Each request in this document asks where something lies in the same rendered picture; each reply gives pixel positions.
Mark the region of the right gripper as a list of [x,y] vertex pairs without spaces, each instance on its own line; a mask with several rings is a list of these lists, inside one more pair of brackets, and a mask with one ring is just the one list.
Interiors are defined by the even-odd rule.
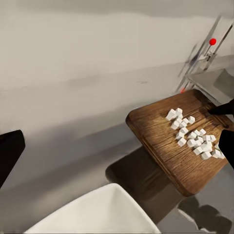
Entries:
[[234,99],[228,104],[209,110],[208,113],[210,115],[234,115]]

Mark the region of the bowl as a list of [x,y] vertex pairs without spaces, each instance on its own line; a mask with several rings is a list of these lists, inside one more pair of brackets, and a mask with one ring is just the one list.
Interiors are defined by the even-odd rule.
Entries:
[[64,205],[23,234],[161,234],[137,202],[117,183]]

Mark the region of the cutting board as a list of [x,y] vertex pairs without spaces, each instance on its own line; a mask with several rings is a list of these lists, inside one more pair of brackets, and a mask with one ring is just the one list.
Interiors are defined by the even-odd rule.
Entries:
[[149,105],[132,110],[125,122],[137,136],[152,158],[160,166],[177,190],[185,197],[198,194],[211,179],[229,162],[227,158],[213,156],[204,159],[202,152],[196,155],[198,147],[182,147],[176,138],[181,130],[172,128],[174,117],[166,117],[173,109],[182,109],[183,119],[194,117],[193,124],[187,123],[184,139],[195,130],[205,130],[204,135],[216,138],[212,142],[212,151],[219,142],[223,130],[234,132],[234,122],[226,115],[210,115],[209,110],[217,108],[200,90],[191,89]]

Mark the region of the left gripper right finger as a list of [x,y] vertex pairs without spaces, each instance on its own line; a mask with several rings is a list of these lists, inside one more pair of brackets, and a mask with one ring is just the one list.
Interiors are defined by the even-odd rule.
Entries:
[[218,146],[234,169],[234,132],[223,130]]

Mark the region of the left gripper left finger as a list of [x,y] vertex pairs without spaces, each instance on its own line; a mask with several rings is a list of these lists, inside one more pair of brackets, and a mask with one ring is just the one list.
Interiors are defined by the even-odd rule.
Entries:
[[24,149],[25,141],[21,130],[0,135],[0,188]]

